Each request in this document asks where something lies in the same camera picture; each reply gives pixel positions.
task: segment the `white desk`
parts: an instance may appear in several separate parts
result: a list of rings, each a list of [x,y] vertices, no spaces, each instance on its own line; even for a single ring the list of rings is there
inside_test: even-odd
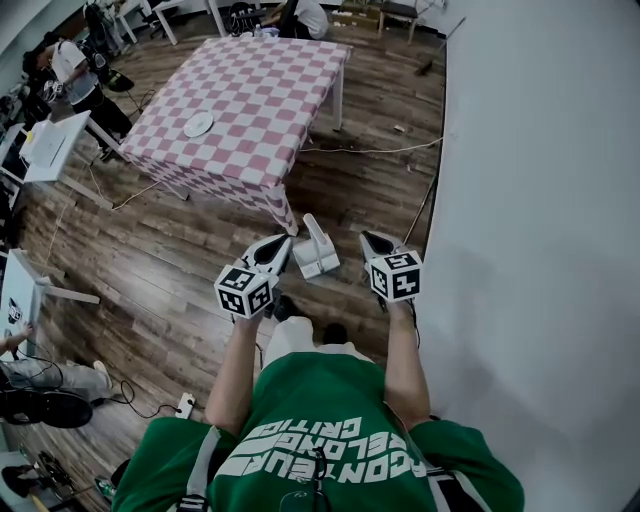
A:
[[[169,41],[171,41],[171,44],[174,46],[178,44],[178,40],[176,39],[176,36],[173,33],[173,30],[171,30],[169,23],[167,23],[167,19],[164,17],[164,14],[162,14],[162,11],[170,9],[171,7],[177,7],[186,1],[187,0],[164,0],[164,2],[162,2],[161,4],[158,4],[154,9],[154,12],[158,15],[158,19],[160,20],[160,23],[162,23],[162,28],[164,28],[164,31],[167,33],[167,37],[169,38]],[[216,1],[203,0],[203,2],[207,12],[210,15],[213,15],[213,19],[216,22],[216,27],[218,27],[218,32],[220,32],[220,37],[225,37],[227,35],[227,31],[224,29],[224,23],[222,21],[222,17],[220,16],[220,11],[218,11],[218,6],[216,5]],[[256,0],[256,6],[259,6],[259,5],[260,5],[259,0]]]
[[[7,130],[7,133],[5,134],[4,138],[2,139],[2,142],[0,143],[0,172],[2,172],[3,174],[6,174],[11,179],[17,181],[20,184],[24,183],[24,181],[18,178],[15,174],[5,169],[2,166],[2,164],[4,163],[5,158],[7,158],[7,155],[9,154],[9,151],[11,150],[11,146],[15,142],[16,137],[18,137],[18,134],[22,131],[23,128],[24,128],[24,123],[14,124]]]
[[[98,135],[102,140],[104,140],[114,151],[122,156],[118,143],[113,140],[102,128],[100,128],[100,126],[98,126],[95,121],[93,121],[93,119],[89,117],[89,115],[89,111],[81,112],[80,114],[76,114],[56,123],[56,126],[62,128],[65,132],[65,139],[62,143],[62,146],[58,150],[56,157],[49,167],[30,164],[29,168],[27,169],[27,174],[24,177],[24,183],[36,183],[45,191],[56,195],[59,199],[66,202],[70,206],[75,205],[75,201],[69,199],[64,194],[60,194],[60,192],[56,191],[53,187],[48,187],[46,185],[46,182],[49,181],[60,181],[76,192],[79,192],[83,196],[88,197],[102,208],[111,210],[113,208],[113,203],[107,201],[106,199],[103,199],[101,196],[99,196],[92,190],[89,190],[87,187],[81,185],[77,181],[69,178],[68,176],[65,176],[63,172],[65,164],[67,163],[71,152],[74,151],[76,142],[87,126],[89,126],[95,132],[95,134]],[[89,159],[80,151],[75,150],[75,152],[82,160],[90,163]],[[128,161],[127,157],[122,156],[122,158],[124,158],[125,161]]]
[[[18,334],[25,322],[36,325],[40,314],[40,306],[45,295],[53,295],[65,299],[99,304],[100,297],[78,293],[65,288],[53,286],[51,274],[58,279],[64,278],[64,272],[53,267],[46,267],[27,259],[27,251],[12,249],[7,257],[7,267],[2,283],[2,301],[0,304],[0,336]],[[25,354],[28,343],[24,341],[20,350]],[[0,359],[13,361],[11,354],[4,354]]]
[[[137,43],[138,39],[133,33],[133,30],[131,30],[131,26],[127,22],[126,16],[127,14],[135,11],[140,7],[142,7],[142,12],[144,13],[145,16],[151,15],[152,9],[147,0],[127,0],[124,4],[122,4],[120,9],[118,10],[118,15],[117,15],[117,18],[120,20],[120,23],[124,27],[127,34],[129,34],[131,41],[133,41],[134,43]]]

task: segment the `table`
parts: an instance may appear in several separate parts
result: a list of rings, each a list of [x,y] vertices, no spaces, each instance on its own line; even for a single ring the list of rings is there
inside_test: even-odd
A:
[[[342,124],[349,47],[279,38],[208,39],[155,95],[121,146],[154,180],[265,211],[291,235],[298,227],[282,180],[333,86]],[[197,138],[196,113],[213,114]]]
[[[11,146],[15,142],[20,132],[24,132],[24,123],[16,123],[13,126],[10,126],[7,130],[7,133],[5,133],[2,141],[0,142],[0,172],[9,176],[12,180],[22,184],[24,182],[20,178],[18,178],[15,174],[8,171],[2,166],[5,158],[7,158],[7,155],[9,154],[9,151],[11,151]]]
[[[131,26],[127,22],[126,16],[127,14],[140,8],[142,8],[142,12],[144,13],[145,16],[151,15],[151,12],[152,12],[151,6],[149,5],[149,2],[147,0],[127,0],[124,4],[120,6],[120,9],[118,10],[118,14],[117,14],[117,18],[120,20],[120,23],[124,27],[127,34],[129,34],[129,37],[131,38],[131,41],[133,43],[137,43],[138,39],[133,33],[133,30],[131,30]]]
[[[73,180],[64,175],[65,164],[67,163],[71,152],[74,151],[74,146],[80,138],[80,135],[87,126],[89,126],[96,133],[96,135],[104,140],[112,149],[120,153],[120,147],[118,146],[118,143],[113,140],[102,128],[100,128],[100,126],[98,126],[98,124],[93,119],[91,119],[91,117],[89,117],[90,114],[91,113],[89,111],[81,112],[80,114],[76,114],[55,123],[56,126],[62,128],[65,131],[65,139],[62,143],[62,146],[58,150],[58,153],[56,154],[56,157],[54,158],[50,166],[43,167],[33,163],[30,164],[24,177],[24,183],[37,183],[38,186],[44,188],[46,192],[55,195],[56,197],[58,197],[58,199],[64,201],[70,206],[74,206],[75,201],[69,199],[64,194],[61,194],[53,187],[45,185],[45,183],[48,181],[60,181],[68,187],[79,192],[80,194],[88,197],[102,208],[111,210],[113,208],[113,203],[102,198],[84,185],[81,185],[76,180]],[[80,156],[82,160],[90,163],[90,160],[80,151],[76,149],[75,152],[76,154],[78,154],[78,156]]]
[[[171,30],[171,27],[169,26],[169,23],[167,23],[167,19],[164,17],[164,14],[162,14],[162,11],[166,11],[167,9],[171,9],[172,7],[177,7],[180,4],[183,4],[185,2],[188,2],[189,0],[164,0],[164,2],[158,4],[153,11],[156,13],[156,15],[158,16],[158,19],[160,20],[160,23],[162,24],[162,28],[164,28],[164,31],[167,34],[167,37],[169,38],[169,41],[171,41],[171,44],[173,46],[178,44],[178,40],[176,39],[175,34],[173,33],[173,30]],[[215,0],[203,0],[204,2],[204,7],[207,10],[207,12],[211,15],[213,15],[213,19],[216,22],[216,27],[218,27],[218,32],[220,32],[220,37],[225,37],[227,35],[227,31],[224,28],[224,22],[222,21],[222,17],[220,16],[220,11],[218,10],[218,6],[216,4]]]
[[[62,280],[65,276],[64,272],[30,261],[27,251],[12,249],[8,254],[2,255],[7,258],[0,301],[0,336],[2,337],[18,334],[24,321],[35,325],[45,294],[91,304],[100,303],[100,297],[95,295],[53,286],[49,277],[43,277],[43,274],[50,274]],[[28,353],[27,345],[28,343],[24,341],[19,347],[20,350]],[[4,354],[1,359],[12,361],[13,356]]]

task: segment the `person standing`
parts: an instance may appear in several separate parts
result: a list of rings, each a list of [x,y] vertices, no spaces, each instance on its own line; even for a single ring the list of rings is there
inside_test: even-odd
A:
[[[69,103],[76,114],[91,111],[91,119],[116,140],[123,139],[129,133],[131,121],[103,94],[98,77],[91,72],[89,61],[75,43],[59,41],[50,46],[36,48],[25,55],[23,70],[27,74],[48,66],[51,66],[58,81],[64,86]],[[102,148],[101,158],[108,158],[111,148],[91,129],[87,128],[87,131]]]
[[[409,303],[387,304],[383,370],[336,324],[316,347],[287,302],[255,386],[262,314],[235,318],[207,423],[153,421],[113,512],[522,512],[483,435],[431,415]]]

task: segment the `wooden floor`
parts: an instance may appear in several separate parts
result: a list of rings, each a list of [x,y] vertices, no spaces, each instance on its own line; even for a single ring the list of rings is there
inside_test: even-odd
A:
[[[159,90],[214,30],[213,22],[200,16],[176,28],[175,47],[167,39],[143,35],[114,67],[136,83],[134,97],[141,99],[148,89]],[[364,29],[332,27],[331,39],[353,46],[345,73],[344,126],[333,132],[331,110],[323,107],[311,129],[315,146],[396,149],[440,136],[442,64],[426,77],[413,75],[439,41],[418,33],[407,47],[406,37],[406,30],[392,29],[378,41]],[[125,112],[134,110],[124,95],[117,102]],[[396,125],[405,132],[395,130]],[[93,144],[90,138],[83,142]],[[438,152],[438,146],[403,153],[305,152],[285,180],[298,220],[304,213],[314,214],[342,264],[312,283],[291,264],[281,277],[281,289],[312,318],[317,334],[327,323],[342,322],[356,346],[381,364],[386,319],[366,283],[358,233],[366,228],[405,235]],[[129,164],[97,162],[93,169],[102,193],[116,205],[153,183]],[[72,162],[66,172],[95,190],[80,162]],[[250,243],[281,228],[262,213],[212,197],[182,202],[161,185],[113,212],[75,193],[73,197],[77,206],[64,209],[28,187],[22,198],[20,245],[33,259],[48,258],[65,270],[69,287],[98,294],[102,302],[94,306],[46,299],[37,333],[40,353],[49,357],[49,351],[56,361],[104,361],[115,379],[134,385],[136,405],[146,414],[163,402],[177,404],[182,392],[190,391],[200,406],[194,417],[201,417],[232,327],[217,307],[213,281]],[[410,240],[414,248],[424,242],[428,211]],[[300,235],[308,236],[304,229]],[[271,323],[263,323],[261,345],[268,343],[272,329]],[[7,430],[13,443],[55,454],[83,487],[130,457],[147,424],[129,407],[111,404],[97,409],[81,429],[38,425]],[[94,493],[84,501],[93,510],[106,509]]]

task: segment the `backpack strap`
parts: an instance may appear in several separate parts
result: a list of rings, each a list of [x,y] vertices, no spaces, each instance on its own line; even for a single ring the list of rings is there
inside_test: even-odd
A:
[[[169,508],[168,512],[211,512],[207,500],[207,473],[209,461],[220,441],[220,432],[211,427],[200,445],[196,462],[191,470],[184,497]]]

